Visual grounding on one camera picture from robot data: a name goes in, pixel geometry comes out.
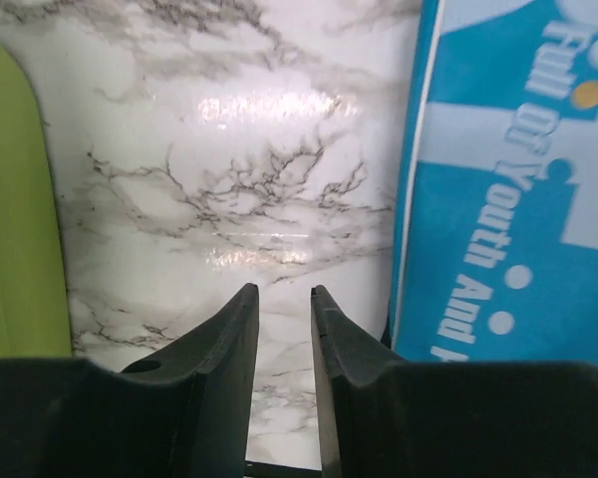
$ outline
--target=blue box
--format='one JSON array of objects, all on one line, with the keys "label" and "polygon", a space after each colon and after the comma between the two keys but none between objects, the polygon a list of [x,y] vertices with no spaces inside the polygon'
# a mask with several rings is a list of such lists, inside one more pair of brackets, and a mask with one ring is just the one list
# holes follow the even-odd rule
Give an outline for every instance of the blue box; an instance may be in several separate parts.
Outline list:
[{"label": "blue box", "polygon": [[429,0],[397,204],[406,359],[598,364],[598,0]]}]

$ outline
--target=green plastic container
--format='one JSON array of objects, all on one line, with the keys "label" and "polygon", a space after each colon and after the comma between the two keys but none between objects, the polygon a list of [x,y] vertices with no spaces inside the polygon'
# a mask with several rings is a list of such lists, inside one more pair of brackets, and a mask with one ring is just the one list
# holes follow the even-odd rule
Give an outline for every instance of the green plastic container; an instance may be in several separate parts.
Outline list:
[{"label": "green plastic container", "polygon": [[51,176],[31,86],[0,47],[0,358],[71,354]]}]

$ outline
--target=marble surface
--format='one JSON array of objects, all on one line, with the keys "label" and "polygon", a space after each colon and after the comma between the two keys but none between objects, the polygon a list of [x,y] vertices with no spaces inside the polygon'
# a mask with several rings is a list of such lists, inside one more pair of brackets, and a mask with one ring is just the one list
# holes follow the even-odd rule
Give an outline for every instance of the marble surface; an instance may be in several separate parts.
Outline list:
[{"label": "marble surface", "polygon": [[310,288],[385,323],[416,0],[0,0],[74,346],[120,369],[261,292],[248,458],[318,468]]}]

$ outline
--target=yellow circle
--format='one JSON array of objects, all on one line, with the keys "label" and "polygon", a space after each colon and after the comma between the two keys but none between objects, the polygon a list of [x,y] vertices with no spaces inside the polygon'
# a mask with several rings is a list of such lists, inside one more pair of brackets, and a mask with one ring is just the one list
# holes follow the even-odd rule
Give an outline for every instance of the yellow circle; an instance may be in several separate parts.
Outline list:
[{"label": "yellow circle", "polygon": [[585,82],[578,85],[571,96],[571,102],[579,110],[589,110],[598,106],[598,82]]}]

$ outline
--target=blue and light blue box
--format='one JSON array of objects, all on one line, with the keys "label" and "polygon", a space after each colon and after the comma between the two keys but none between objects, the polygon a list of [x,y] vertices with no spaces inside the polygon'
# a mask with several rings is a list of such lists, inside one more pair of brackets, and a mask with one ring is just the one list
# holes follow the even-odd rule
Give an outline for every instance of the blue and light blue box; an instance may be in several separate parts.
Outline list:
[{"label": "blue and light blue box", "polygon": [[390,319],[406,359],[598,364],[598,0],[424,1]]}]

